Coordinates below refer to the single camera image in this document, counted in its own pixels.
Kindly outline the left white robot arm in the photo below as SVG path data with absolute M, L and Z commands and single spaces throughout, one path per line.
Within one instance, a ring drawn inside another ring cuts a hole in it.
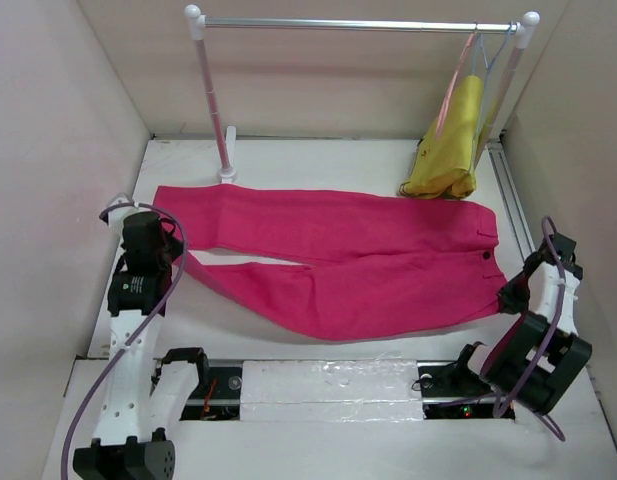
M 184 273 L 186 233 L 172 214 L 145 203 L 112 205 L 100 218 L 117 229 L 122 248 L 107 293 L 110 358 L 68 427 L 60 476 L 171 479 L 184 406 L 212 382 L 200 347 L 155 356 L 167 301 Z

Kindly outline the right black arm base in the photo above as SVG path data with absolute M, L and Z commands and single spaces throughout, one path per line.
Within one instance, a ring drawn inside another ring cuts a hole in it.
M 495 419 L 495 390 L 479 377 L 490 349 L 467 344 L 455 360 L 418 360 L 411 389 L 420 395 L 425 420 Z

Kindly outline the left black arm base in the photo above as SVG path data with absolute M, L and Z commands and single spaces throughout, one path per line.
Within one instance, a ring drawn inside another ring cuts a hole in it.
M 182 411 L 182 420 L 238 420 L 243 365 L 237 360 L 210 360 L 200 347 L 175 349 L 182 360 L 192 361 L 202 375 Z

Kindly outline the pink trousers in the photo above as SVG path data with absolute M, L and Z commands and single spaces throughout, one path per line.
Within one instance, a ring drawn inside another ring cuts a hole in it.
M 479 204 L 234 185 L 161 186 L 154 203 L 180 221 L 192 252 L 251 256 L 190 257 L 190 276 L 304 336 L 387 338 L 498 311 L 496 216 Z

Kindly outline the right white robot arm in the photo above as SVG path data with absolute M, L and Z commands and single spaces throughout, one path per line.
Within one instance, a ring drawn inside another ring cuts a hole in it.
M 492 348 L 466 345 L 450 369 L 450 381 L 471 394 L 485 383 L 533 413 L 549 414 L 592 355 L 592 346 L 572 330 L 570 321 L 583 268 L 576 242 L 550 233 L 524 261 L 523 269 L 498 292 L 499 310 L 519 318 Z

